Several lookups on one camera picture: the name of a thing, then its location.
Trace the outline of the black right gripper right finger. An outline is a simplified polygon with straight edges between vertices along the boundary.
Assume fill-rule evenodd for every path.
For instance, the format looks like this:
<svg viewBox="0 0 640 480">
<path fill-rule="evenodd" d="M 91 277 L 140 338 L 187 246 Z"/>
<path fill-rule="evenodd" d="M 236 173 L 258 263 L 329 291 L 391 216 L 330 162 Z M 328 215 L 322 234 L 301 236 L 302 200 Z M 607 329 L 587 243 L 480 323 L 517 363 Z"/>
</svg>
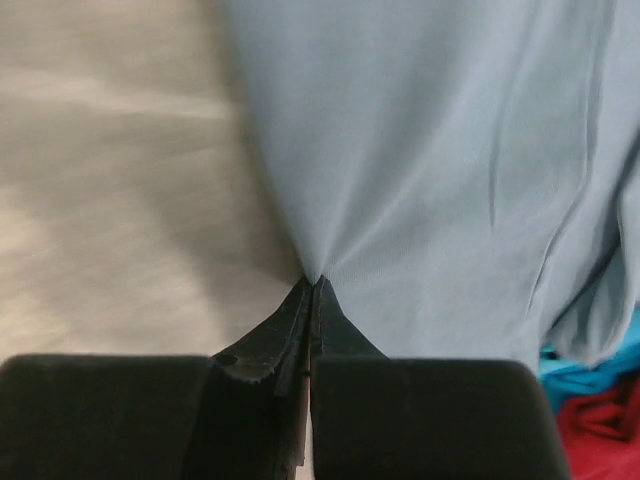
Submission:
<svg viewBox="0 0 640 480">
<path fill-rule="evenodd" d="M 345 316 L 331 283 L 310 313 L 318 479 L 567 479 L 536 377 L 510 360 L 396 359 Z"/>
</svg>

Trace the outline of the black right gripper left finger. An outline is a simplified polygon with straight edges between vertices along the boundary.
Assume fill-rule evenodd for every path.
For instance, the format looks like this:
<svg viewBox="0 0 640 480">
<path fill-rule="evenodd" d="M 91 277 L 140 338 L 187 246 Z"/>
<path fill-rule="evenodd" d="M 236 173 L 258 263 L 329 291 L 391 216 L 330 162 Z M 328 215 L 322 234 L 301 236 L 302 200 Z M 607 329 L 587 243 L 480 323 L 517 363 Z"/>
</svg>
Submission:
<svg viewBox="0 0 640 480">
<path fill-rule="evenodd" d="M 213 356 L 23 354 L 1 365 L 5 479 L 292 479 L 312 288 Z"/>
</svg>

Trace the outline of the grey blue t shirt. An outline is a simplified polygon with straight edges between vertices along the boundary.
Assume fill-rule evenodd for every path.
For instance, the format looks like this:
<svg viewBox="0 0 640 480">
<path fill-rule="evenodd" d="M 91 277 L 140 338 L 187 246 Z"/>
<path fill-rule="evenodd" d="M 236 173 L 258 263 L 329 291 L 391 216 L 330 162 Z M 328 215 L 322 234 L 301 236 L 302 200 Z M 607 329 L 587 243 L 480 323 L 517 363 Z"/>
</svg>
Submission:
<svg viewBox="0 0 640 480">
<path fill-rule="evenodd" d="M 385 354 L 594 365 L 639 299 L 635 1 L 231 1 L 305 272 Z"/>
</svg>

